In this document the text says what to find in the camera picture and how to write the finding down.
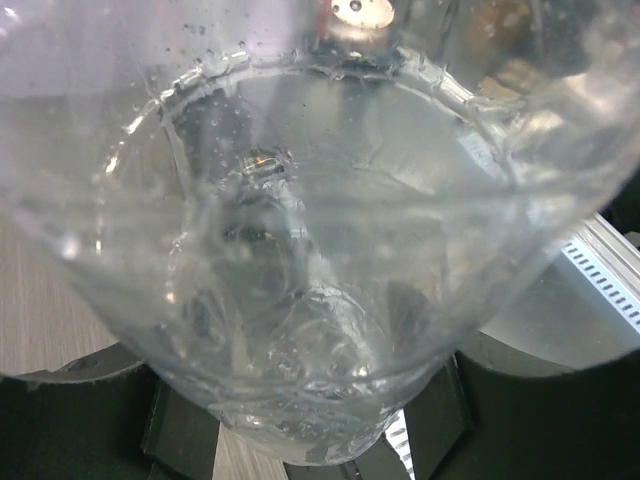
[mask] perforated white strip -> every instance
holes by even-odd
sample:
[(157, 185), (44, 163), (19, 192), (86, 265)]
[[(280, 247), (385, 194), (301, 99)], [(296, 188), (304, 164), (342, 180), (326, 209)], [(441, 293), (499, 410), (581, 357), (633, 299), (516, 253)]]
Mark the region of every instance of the perforated white strip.
[(581, 240), (574, 238), (562, 253), (589, 280), (591, 285), (615, 308), (620, 316), (640, 334), (640, 302), (596, 258)]
[(404, 411), (400, 410), (394, 422), (385, 431), (387, 442), (396, 451), (412, 480), (415, 480), (413, 473), (413, 461), (411, 459), (411, 447), (409, 447), (409, 434), (407, 433), (407, 423), (404, 420)]

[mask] wood grain surface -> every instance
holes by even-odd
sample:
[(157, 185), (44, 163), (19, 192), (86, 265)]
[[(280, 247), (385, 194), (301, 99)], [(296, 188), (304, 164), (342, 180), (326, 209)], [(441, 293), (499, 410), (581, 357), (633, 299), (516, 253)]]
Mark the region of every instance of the wood grain surface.
[[(54, 262), (0, 218), (0, 372), (56, 370), (115, 342)], [(221, 429), (215, 480), (286, 480), (281, 462)]]

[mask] wooden table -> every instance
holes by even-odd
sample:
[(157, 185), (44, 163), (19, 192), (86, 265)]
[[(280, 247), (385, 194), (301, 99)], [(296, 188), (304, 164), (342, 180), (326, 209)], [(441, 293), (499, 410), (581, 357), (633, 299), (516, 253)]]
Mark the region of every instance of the wooden table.
[[(0, 219), (0, 372), (55, 370), (115, 340), (56, 265)], [(214, 480), (286, 480), (281, 462), (221, 429)]]

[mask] transparent plastic container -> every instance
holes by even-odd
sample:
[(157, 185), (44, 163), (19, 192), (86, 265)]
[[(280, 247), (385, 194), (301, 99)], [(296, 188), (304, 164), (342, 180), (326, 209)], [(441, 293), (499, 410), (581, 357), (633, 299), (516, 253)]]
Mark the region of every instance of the transparent plastic container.
[(0, 205), (255, 448), (352, 459), (640, 155), (640, 11), (22, 0)]

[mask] wooden floor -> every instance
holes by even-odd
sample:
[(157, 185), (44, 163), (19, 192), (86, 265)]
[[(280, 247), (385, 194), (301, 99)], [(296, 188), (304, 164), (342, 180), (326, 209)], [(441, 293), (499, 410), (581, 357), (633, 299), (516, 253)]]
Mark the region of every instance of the wooden floor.
[[(55, 370), (115, 340), (56, 266), (0, 219), (0, 372)], [(286, 480), (282, 463), (222, 430), (215, 480)]]

